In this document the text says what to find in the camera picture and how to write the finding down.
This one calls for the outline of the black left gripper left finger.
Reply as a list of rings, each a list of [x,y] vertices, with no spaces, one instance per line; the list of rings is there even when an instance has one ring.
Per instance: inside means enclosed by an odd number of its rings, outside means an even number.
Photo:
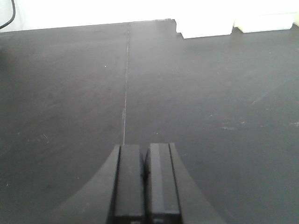
[[[116,145],[91,180],[48,215],[48,223],[143,224],[143,170],[138,145]]]

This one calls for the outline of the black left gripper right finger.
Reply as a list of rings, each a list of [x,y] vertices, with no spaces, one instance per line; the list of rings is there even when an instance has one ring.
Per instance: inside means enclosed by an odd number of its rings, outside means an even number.
[[[145,169],[147,223],[225,223],[195,184],[173,143],[151,143]]]

